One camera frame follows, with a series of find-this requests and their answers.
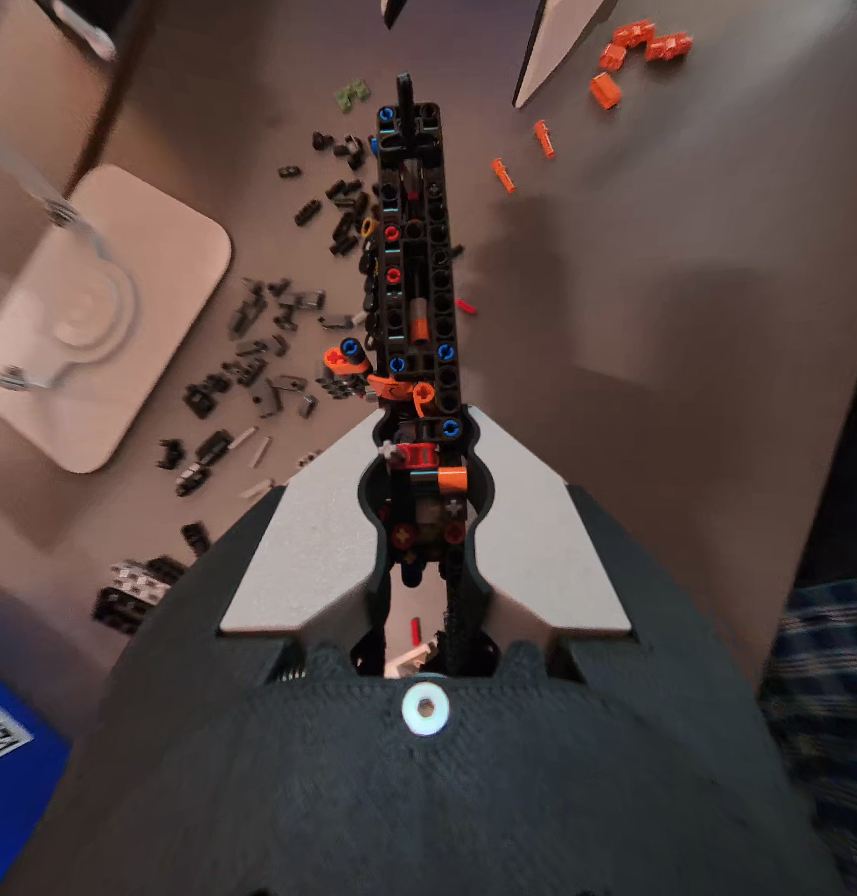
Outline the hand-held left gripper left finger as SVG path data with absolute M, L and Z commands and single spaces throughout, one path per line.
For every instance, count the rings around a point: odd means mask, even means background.
M 279 635 L 350 651 L 372 628 L 377 523 L 359 488 L 378 458 L 375 410 L 288 480 L 220 622 L 224 635 Z

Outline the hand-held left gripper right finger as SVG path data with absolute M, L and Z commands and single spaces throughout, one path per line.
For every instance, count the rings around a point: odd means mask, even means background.
M 469 416 L 476 465 L 491 485 L 470 531 L 479 584 L 490 592 L 484 631 L 493 641 L 630 633 L 565 480 L 484 411 Z

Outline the lego car chassis model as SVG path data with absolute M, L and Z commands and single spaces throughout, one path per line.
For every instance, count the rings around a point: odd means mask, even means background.
M 377 525 L 379 588 L 371 629 L 352 652 L 361 674 L 385 657 L 390 571 L 416 587 L 435 566 L 446 609 L 427 671 L 489 677 L 499 649 L 482 633 L 482 599 L 467 595 L 468 442 L 460 395 L 460 347 L 453 284 L 444 137 L 439 106 L 417 102 L 411 75 L 376 117 L 378 216 L 363 231 L 365 336 L 344 333 L 322 356 L 319 380 L 334 399 L 374 399 L 381 411 L 376 460 L 358 497 Z

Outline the cluster of orange lego connectors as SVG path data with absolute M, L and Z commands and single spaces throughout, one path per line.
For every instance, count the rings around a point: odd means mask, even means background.
M 613 30 L 600 54 L 599 69 L 608 73 L 620 70 L 634 50 L 642 49 L 647 63 L 665 63 L 687 56 L 692 47 L 693 39 L 686 31 L 659 34 L 651 21 L 635 21 Z

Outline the scattered grey lego pieces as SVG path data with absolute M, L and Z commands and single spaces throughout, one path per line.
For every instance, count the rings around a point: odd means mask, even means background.
M 239 434 L 217 429 L 192 452 L 187 451 L 180 439 L 162 439 L 159 443 L 162 456 L 157 466 L 177 472 L 174 484 L 177 498 L 188 498 L 198 492 L 209 481 L 215 466 L 254 437 L 260 423 L 281 414 L 288 402 L 297 402 L 297 411 L 305 420 L 319 406 L 319 399 L 310 391 L 311 382 L 305 376 L 273 373 L 270 365 L 288 355 L 287 336 L 299 329 L 297 314 L 325 309 L 326 291 L 294 290 L 288 278 L 265 281 L 245 277 L 243 285 L 244 298 L 228 324 L 231 359 L 222 362 L 218 371 L 189 384 L 183 403 L 198 420 L 206 421 L 219 409 L 221 400 L 236 388 L 257 422 Z

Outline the dark navy garment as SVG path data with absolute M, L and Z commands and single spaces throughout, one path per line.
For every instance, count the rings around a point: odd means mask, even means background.
M 794 585 L 857 578 L 857 389 L 849 407 Z

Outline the blue box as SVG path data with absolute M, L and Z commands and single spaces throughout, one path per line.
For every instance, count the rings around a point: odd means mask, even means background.
M 0 682 L 0 883 L 40 822 L 70 748 Z

